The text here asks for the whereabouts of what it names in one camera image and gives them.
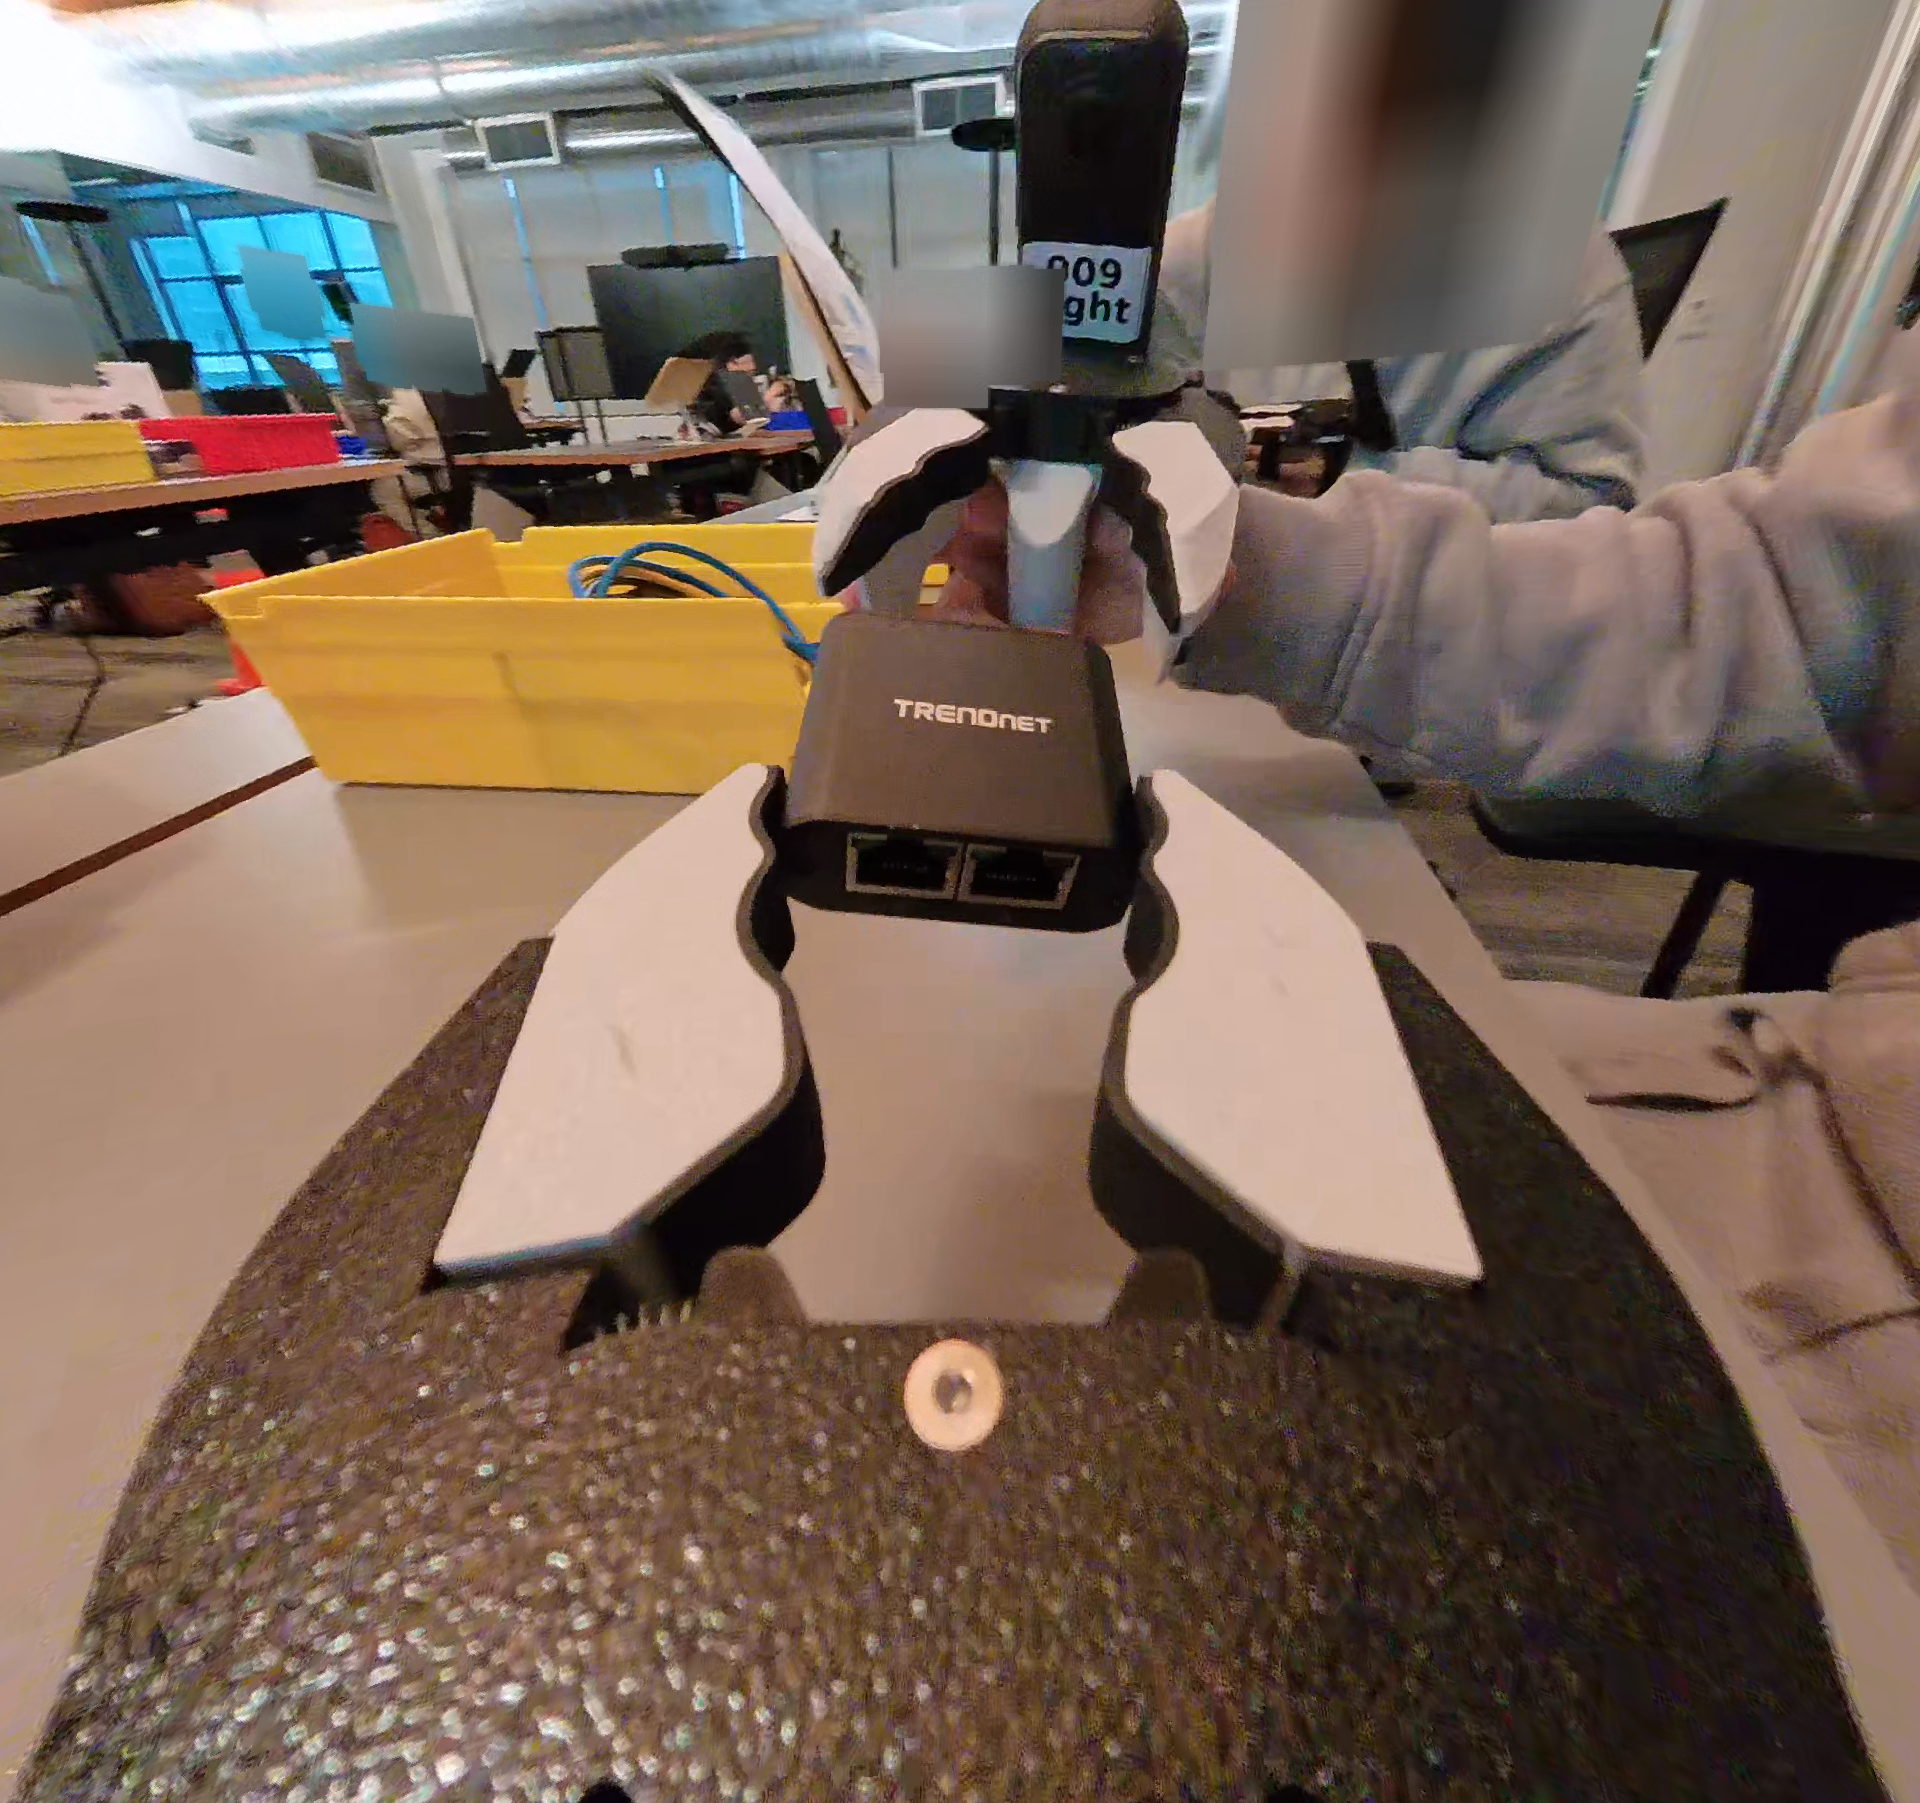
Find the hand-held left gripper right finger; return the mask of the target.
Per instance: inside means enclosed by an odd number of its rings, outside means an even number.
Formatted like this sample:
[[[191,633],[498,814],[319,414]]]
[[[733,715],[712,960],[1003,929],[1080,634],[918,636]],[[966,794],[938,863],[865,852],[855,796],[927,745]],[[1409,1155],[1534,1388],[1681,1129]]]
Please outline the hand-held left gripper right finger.
[[[1092,1120],[1092,1198],[1137,1257],[1252,1324],[1307,1272],[1476,1287],[1475,1229],[1366,934],[1174,770],[1140,781],[1132,978]]]

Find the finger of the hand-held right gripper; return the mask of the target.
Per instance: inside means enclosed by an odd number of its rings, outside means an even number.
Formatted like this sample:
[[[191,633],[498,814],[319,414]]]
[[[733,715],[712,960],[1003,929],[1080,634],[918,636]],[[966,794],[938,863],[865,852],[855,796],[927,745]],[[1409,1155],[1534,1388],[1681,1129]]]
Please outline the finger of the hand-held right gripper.
[[[1142,643],[1167,679],[1230,586],[1237,475],[1201,426],[1137,422],[1111,436],[1111,511],[1145,568]]]
[[[861,422],[813,494],[813,580],[842,601],[918,601],[958,514],[991,478],[992,431],[966,407]]]

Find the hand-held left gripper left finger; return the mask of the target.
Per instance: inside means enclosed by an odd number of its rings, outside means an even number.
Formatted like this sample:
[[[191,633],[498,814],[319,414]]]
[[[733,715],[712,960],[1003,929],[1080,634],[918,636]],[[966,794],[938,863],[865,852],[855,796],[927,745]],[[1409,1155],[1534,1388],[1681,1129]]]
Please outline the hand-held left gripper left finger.
[[[555,927],[433,1252],[440,1280],[699,1287],[812,1203],[826,1138],[784,978],[784,790],[774,766],[733,770]]]

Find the black network switch box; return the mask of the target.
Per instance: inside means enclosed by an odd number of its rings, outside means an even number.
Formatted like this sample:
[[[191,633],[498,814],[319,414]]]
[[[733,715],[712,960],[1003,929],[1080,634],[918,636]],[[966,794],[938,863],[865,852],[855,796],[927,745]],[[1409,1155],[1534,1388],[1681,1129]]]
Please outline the black network switch box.
[[[1142,830],[1108,655],[1051,633],[831,616],[777,849],[812,908],[1116,927]]]

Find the yellow plastic bin with divider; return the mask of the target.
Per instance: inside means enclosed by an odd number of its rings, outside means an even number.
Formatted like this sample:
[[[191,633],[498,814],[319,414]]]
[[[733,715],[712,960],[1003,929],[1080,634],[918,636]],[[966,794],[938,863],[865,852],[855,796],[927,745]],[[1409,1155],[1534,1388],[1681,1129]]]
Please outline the yellow plastic bin with divider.
[[[210,606],[331,784],[657,796],[788,762],[836,609],[801,519],[472,529]]]

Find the person's right forearm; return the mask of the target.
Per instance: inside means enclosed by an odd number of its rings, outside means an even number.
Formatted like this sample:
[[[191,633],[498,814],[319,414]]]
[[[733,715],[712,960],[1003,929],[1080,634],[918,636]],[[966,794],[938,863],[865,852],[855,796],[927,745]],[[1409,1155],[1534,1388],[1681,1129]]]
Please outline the person's right forearm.
[[[1916,811],[1916,378],[1771,469],[1497,523],[1361,470],[1244,494],[1174,677],[1488,799]]]

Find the grey desk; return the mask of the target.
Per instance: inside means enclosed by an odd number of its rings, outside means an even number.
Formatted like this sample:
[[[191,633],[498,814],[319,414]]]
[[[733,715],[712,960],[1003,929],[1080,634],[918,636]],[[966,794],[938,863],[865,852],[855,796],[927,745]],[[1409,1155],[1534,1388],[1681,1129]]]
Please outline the grey desk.
[[[808,1320],[440,1287],[657,815],[298,775],[4,921],[4,1797],[1912,1792],[1905,1587],[1425,869],[1268,715],[1132,720],[1442,978],[1483,1292],[1100,1323],[1116,931],[808,911]]]

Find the person's right hand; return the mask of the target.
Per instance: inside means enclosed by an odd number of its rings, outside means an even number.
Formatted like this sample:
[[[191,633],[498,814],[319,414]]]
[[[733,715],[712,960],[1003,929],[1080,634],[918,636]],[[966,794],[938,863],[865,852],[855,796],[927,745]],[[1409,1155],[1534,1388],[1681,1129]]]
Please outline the person's right hand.
[[[977,628],[1012,625],[1008,529],[1005,490],[992,475],[961,503],[954,532],[939,548],[948,582],[932,606],[935,616]],[[1080,552],[1071,633],[1100,648],[1142,640],[1146,571],[1126,521],[1097,507],[1084,527]]]

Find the instruction sheet board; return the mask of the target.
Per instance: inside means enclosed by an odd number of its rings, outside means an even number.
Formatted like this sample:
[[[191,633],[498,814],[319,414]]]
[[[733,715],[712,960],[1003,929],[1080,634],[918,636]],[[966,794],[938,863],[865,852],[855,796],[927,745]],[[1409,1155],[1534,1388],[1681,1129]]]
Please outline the instruction sheet board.
[[[877,325],[859,286],[760,148],[722,110],[662,67],[646,66],[639,74],[686,128],[729,167],[768,220],[782,242],[782,264],[792,271],[788,286],[822,358],[830,363],[843,410],[852,422],[866,420],[882,401],[882,367]]]

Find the background office table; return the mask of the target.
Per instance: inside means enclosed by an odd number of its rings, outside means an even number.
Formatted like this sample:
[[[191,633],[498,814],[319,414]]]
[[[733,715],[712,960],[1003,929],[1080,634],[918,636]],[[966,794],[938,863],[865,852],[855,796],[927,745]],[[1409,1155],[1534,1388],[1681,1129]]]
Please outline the background office table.
[[[450,495],[491,490],[546,521],[651,521],[687,511],[721,514],[722,499],[751,499],[760,478],[777,495],[807,490],[823,470],[804,434],[738,434],[700,443],[608,443],[562,448],[479,448],[445,460]]]

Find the large black screen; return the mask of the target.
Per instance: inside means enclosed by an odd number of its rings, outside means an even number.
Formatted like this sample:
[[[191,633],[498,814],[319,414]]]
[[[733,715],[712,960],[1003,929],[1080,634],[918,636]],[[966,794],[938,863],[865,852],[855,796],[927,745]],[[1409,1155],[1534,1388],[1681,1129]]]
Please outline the large black screen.
[[[774,257],[588,266],[594,325],[602,333],[614,399],[646,399],[660,367],[690,358],[709,336],[740,336],[764,370],[787,370],[782,266]]]

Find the black office chair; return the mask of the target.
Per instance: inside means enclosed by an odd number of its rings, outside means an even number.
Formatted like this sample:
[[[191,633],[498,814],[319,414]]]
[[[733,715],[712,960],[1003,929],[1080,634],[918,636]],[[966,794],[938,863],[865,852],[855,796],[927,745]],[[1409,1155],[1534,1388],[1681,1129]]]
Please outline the black office chair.
[[[1643,359],[1650,359],[1672,315],[1681,309],[1727,205],[1729,200],[1714,200],[1691,211],[1609,231],[1631,279]]]

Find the person's grey hoodie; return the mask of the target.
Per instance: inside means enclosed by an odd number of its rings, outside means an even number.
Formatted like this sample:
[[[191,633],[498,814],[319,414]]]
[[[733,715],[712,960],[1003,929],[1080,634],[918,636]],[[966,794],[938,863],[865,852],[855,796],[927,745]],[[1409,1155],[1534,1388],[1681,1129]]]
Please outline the person's grey hoodie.
[[[1918,1585],[1918,925],[1848,945],[1821,993],[1521,993]]]

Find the red plastic bin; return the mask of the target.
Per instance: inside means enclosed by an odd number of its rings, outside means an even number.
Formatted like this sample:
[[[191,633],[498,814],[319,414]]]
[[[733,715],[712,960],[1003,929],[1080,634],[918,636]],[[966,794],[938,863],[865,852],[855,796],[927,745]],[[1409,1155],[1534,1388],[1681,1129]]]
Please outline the red plastic bin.
[[[148,446],[186,448],[203,475],[337,466],[345,460],[331,417],[308,414],[139,417]]]

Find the silver air duct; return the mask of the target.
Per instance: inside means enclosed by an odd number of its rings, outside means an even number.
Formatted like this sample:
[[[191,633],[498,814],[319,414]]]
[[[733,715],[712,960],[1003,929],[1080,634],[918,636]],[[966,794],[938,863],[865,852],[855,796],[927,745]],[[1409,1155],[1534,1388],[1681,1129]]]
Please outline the silver air duct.
[[[588,110],[1001,67],[1036,0],[202,0],[74,18],[106,66],[217,135]],[[1192,35],[1230,0],[1180,0]]]

